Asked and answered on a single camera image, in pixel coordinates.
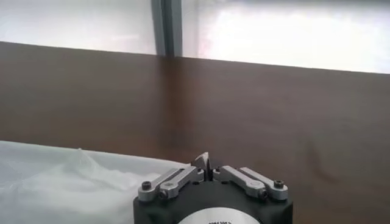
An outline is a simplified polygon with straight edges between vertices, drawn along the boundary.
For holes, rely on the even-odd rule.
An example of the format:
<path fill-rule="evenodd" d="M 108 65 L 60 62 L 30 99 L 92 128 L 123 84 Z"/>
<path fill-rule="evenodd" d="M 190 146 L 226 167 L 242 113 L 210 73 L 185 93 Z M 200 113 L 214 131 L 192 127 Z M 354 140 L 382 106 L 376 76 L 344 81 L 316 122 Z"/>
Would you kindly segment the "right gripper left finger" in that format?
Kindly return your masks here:
<path fill-rule="evenodd" d="M 176 198 L 180 190 L 191 182 L 208 180 L 209 153 L 205 152 L 190 162 L 186 168 L 173 168 L 154 180 L 144 181 L 138 188 L 139 201 Z"/>

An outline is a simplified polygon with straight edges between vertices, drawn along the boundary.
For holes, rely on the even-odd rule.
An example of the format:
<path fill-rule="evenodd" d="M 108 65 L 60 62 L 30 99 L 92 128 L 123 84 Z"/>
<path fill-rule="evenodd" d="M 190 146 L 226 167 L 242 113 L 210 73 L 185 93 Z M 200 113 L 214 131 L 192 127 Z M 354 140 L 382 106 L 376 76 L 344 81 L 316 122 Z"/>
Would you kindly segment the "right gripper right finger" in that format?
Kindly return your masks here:
<path fill-rule="evenodd" d="M 208 159 L 208 187 L 223 200 L 287 200 L 288 187 L 248 168 L 236 168 Z"/>

